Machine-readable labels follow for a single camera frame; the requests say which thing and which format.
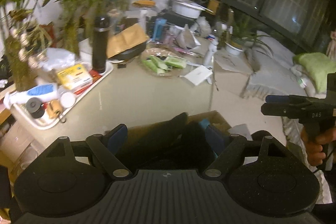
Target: white tray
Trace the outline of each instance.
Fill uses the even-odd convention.
[[[65,114],[67,114],[78,102],[81,100],[90,90],[92,90],[96,85],[98,85],[106,76],[108,76],[113,71],[113,64],[110,62],[106,62],[106,70],[104,74],[102,75],[97,82],[95,82],[93,85],[91,85],[86,91],[84,91],[82,94],[78,95],[76,98],[75,104],[67,108],[61,115],[63,117]],[[39,119],[34,119],[30,113],[27,111],[27,109],[24,107],[24,105],[19,104],[13,104],[13,107],[35,128],[39,130],[47,130],[55,126],[59,119],[50,119],[47,112],[44,113],[44,115]]]

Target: open cardboard box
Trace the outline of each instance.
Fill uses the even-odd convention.
[[[227,135],[226,131],[231,128],[231,126],[226,122],[226,120],[217,112],[210,111],[201,114],[196,114],[192,116],[188,116],[189,122],[200,122],[203,119],[208,119],[211,124],[214,124],[219,130],[223,132],[223,134]],[[132,148],[138,144],[138,141],[146,136],[152,129],[157,126],[163,124],[164,122],[158,122],[154,124],[149,124],[145,126],[137,126],[128,129],[128,138],[126,143],[123,145],[121,149],[121,153],[127,153],[129,148]]]

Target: white bottle cap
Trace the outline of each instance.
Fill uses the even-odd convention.
[[[70,108],[70,107],[72,107],[72,106],[75,104],[75,102],[76,102],[76,95],[73,94],[73,93],[70,92],[70,91],[69,91],[69,92],[64,92],[64,93],[61,95],[59,101],[60,101],[62,107],[64,107],[64,108]]]

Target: white bottle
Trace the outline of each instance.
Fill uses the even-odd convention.
[[[210,42],[209,49],[208,49],[206,55],[204,56],[203,66],[205,66],[205,67],[209,67],[210,66],[211,61],[212,61],[212,57],[217,52],[217,46],[218,46],[218,39],[217,39],[217,37],[215,37]]]
[[[3,104],[6,108],[10,109],[12,104],[26,104],[33,97],[40,99],[43,103],[58,99],[57,84],[38,85],[23,92],[8,92],[3,99]]]

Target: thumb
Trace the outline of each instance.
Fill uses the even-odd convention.
[[[336,128],[330,128],[327,131],[325,131],[325,133],[318,135],[316,137],[316,142],[321,145],[331,143],[332,141],[335,140],[336,140]]]

